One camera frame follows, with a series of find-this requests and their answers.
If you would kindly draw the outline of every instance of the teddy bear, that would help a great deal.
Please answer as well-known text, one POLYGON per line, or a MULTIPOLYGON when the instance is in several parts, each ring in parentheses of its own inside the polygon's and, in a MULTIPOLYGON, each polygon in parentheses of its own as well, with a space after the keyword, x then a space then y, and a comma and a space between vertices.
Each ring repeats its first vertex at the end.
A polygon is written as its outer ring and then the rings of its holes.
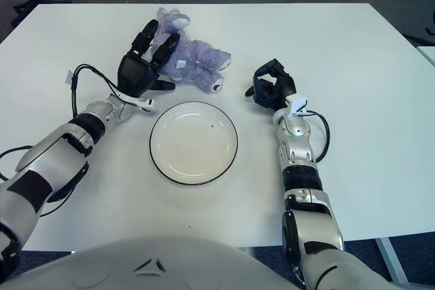
POLYGON ((178 45, 160 73, 173 81, 189 79, 205 92, 219 92, 224 83, 220 71, 231 63, 231 54, 215 49, 207 42, 190 40, 183 30, 190 24, 190 18, 177 9, 168 11, 161 7, 157 11, 157 21, 151 53, 145 53, 144 59, 154 54, 170 34, 178 33, 178 45))

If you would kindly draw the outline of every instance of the white label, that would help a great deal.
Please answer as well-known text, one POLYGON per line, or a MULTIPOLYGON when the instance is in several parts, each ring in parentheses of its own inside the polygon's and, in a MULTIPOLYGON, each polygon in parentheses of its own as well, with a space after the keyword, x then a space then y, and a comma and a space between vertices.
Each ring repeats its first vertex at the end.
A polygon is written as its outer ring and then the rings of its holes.
POLYGON ((186 61, 185 60, 177 60, 177 64, 175 65, 175 68, 184 68, 186 67, 186 61))
POLYGON ((73 72, 68 69, 67 78, 65 80, 66 84, 71 85, 73 83, 73 72))

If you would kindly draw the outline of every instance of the black cable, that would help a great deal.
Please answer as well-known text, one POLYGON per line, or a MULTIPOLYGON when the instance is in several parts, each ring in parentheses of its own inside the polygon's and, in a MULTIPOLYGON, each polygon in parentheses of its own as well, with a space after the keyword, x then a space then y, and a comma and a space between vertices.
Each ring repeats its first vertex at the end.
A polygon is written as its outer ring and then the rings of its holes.
POLYGON ((128 101, 124 101, 122 100, 115 92, 115 90, 118 90, 118 87, 115 85, 115 83, 113 83, 109 78, 107 78, 102 72, 100 72, 98 69, 96 69, 95 67, 88 65, 88 64, 80 64, 77 66, 77 68, 74 71, 73 77, 71 78, 72 83, 71 83, 71 106, 72 106, 72 110, 73 110, 73 117, 75 117, 77 115, 77 84, 78 84, 78 79, 79 79, 79 74, 80 71, 82 69, 89 69, 91 70, 95 75, 101 77, 102 79, 104 79, 104 81, 106 82, 106 84, 109 86, 110 90, 112 91, 112 94, 121 102, 126 103, 127 105, 133 105, 135 107, 138 107, 137 105, 135 105, 134 103, 128 102, 128 101))
POLYGON ((73 189, 71 189, 71 191, 69 192, 68 196, 65 197, 65 199, 63 200, 63 202, 61 202, 61 203, 60 203, 60 204, 59 204, 55 209, 52 209, 50 212, 47 212, 47 213, 41 214, 40 217, 46 217, 47 215, 52 214, 53 212, 55 212, 55 211, 57 211, 58 209, 60 209, 60 207, 61 207, 62 205, 64 205, 64 204, 66 203, 66 201, 68 200, 68 198, 73 194, 74 189, 75 189, 75 186, 73 187, 73 189))
MULTIPOLYGON (((9 149, 7 151, 4 151, 2 154, 0 154, 0 159, 3 156, 5 156, 5 155, 7 155, 9 153, 12 153, 12 152, 15 152, 15 151, 22 151, 23 149, 31 149, 31 148, 32 148, 31 145, 25 145, 25 146, 15 147, 13 149, 9 149)), ((3 180, 3 181, 8 181, 9 180, 9 178, 5 177, 2 173, 0 173, 0 179, 3 180)))
POLYGON ((328 149, 329 149, 329 144, 331 142, 331 133, 330 133, 330 129, 329 129, 329 125, 328 122, 326 121, 326 118, 324 116, 322 116, 320 113, 317 113, 315 111, 312 110, 307 110, 308 113, 310 113, 309 115, 301 115, 302 117, 308 117, 310 115, 316 115, 317 117, 320 118, 321 122, 324 123, 324 127, 325 127, 325 133, 326 133, 326 143, 324 146, 323 151, 320 153, 320 155, 315 159, 315 161, 318 163, 320 161, 323 160, 323 158, 325 158, 328 149))

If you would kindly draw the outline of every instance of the plate rim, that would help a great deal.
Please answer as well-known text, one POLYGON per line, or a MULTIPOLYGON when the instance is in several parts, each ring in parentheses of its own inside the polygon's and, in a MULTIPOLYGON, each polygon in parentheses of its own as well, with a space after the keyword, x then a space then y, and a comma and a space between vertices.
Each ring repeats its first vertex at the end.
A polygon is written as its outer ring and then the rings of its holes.
POLYGON ((205 185, 205 184, 207 184, 207 183, 210 183, 210 182, 212 182, 213 180, 216 180, 217 178, 219 178, 220 176, 222 176, 231 166, 232 166, 232 163, 234 162, 234 159, 236 158, 236 155, 237 155, 237 151, 239 150, 239 136, 238 136, 238 134, 237 134, 237 129, 236 129, 236 126, 234 125, 234 123, 232 122, 232 120, 231 120, 231 118, 223 111, 223 110, 221 110, 220 108, 218 108, 218 107, 216 107, 215 105, 212 105, 212 104, 210 104, 210 103, 207 103, 207 102, 203 102, 203 101, 186 101, 186 102, 181 102, 181 103, 178 103, 178 104, 176 104, 176 105, 173 105, 172 107, 169 107, 168 109, 166 109, 165 111, 163 111, 162 112, 162 114, 160 115, 160 117, 156 120, 156 122, 154 122, 154 125, 152 126, 152 129, 151 129, 151 134, 150 134, 150 140, 149 140, 149 142, 148 142, 148 147, 149 147, 149 149, 150 149, 150 155, 151 155, 151 160, 152 160, 152 162, 154 163, 154 166, 157 168, 157 170, 162 174, 162 175, 164 175, 167 179, 169 179, 169 180, 171 180, 171 181, 173 181, 174 183, 178 183, 178 184, 180 184, 180 185, 185 185, 185 186, 199 186, 199 185, 205 185), (177 106, 179 106, 179 105, 184 105, 184 104, 186 104, 186 103, 202 103, 202 104, 204 104, 204 105, 209 105, 209 106, 211 106, 211 107, 214 107, 215 109, 217 109, 217 110, 219 110, 220 112, 222 112, 227 118, 228 118, 228 120, 230 120, 230 123, 231 123, 231 125, 232 125, 232 127, 234 128, 234 132, 236 133, 236 150, 234 151, 234 156, 232 157, 232 160, 231 160, 231 162, 230 162, 230 164, 226 167, 226 169, 224 170, 224 171, 222 171, 218 176, 216 176, 216 177, 214 177, 214 178, 212 178, 212 179, 210 179, 210 180, 207 180, 207 181, 203 181, 202 183, 183 183, 183 182, 181 182, 181 181, 177 181, 177 180, 174 180, 174 179, 172 179, 172 178, 170 178, 170 177, 168 177, 163 171, 161 171, 160 170, 160 168, 158 167, 158 165, 157 165, 157 163, 156 163, 156 161, 154 160, 154 157, 153 157, 153 155, 152 155, 152 150, 151 150, 151 138, 152 138, 152 133, 153 133, 153 131, 154 131, 154 128, 156 127, 156 125, 157 125, 157 123, 158 123, 158 121, 161 119, 161 117, 163 117, 163 115, 166 113, 166 112, 168 112, 169 110, 171 110, 172 108, 175 108, 175 107, 177 107, 177 106))

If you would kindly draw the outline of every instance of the white plate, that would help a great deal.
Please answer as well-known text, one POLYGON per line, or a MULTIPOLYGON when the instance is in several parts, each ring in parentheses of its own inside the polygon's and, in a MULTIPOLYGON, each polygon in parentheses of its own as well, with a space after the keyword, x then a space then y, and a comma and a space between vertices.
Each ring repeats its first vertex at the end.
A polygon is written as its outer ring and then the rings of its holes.
POLYGON ((237 132, 220 109, 186 102, 164 112, 150 137, 159 171, 184 185, 201 185, 222 175, 237 152, 237 132))

